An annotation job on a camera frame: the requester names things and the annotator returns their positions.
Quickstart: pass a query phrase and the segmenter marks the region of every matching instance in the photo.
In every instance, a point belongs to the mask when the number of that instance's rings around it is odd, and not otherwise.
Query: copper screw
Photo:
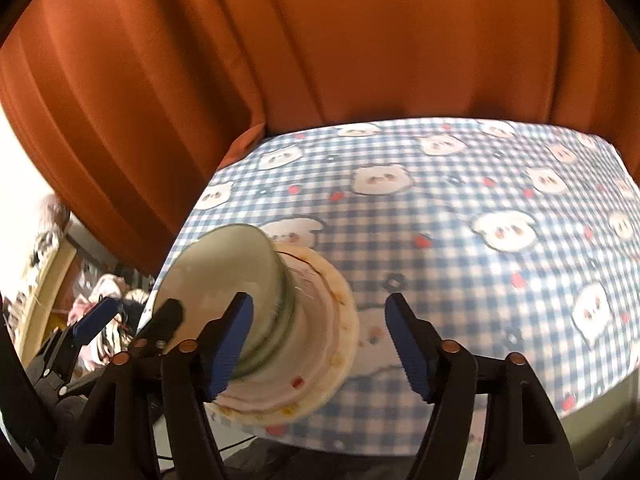
[[[116,366],[125,365],[129,362],[129,354],[127,354],[126,352],[120,352],[113,356],[111,362]]]
[[[448,354],[457,354],[460,352],[460,345],[453,339],[445,339],[442,342],[442,349]]]
[[[183,354],[190,354],[195,352],[198,348],[198,342],[195,339],[187,339],[180,343],[178,350]]]
[[[524,355],[519,354],[517,352],[510,354],[509,360],[515,365],[523,365],[524,363],[527,362],[527,360],[524,358]]]

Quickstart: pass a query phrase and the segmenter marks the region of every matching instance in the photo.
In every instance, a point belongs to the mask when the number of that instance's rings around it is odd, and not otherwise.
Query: tablecloth
[[[610,144],[566,128],[422,118],[285,134],[212,177],[156,288],[185,247],[225,224],[314,248],[356,299],[351,376],[303,420],[241,429],[312,449],[412,454],[431,407],[399,365],[387,295],[402,292],[473,353],[522,352],[557,412],[572,412],[638,365],[638,199]]]

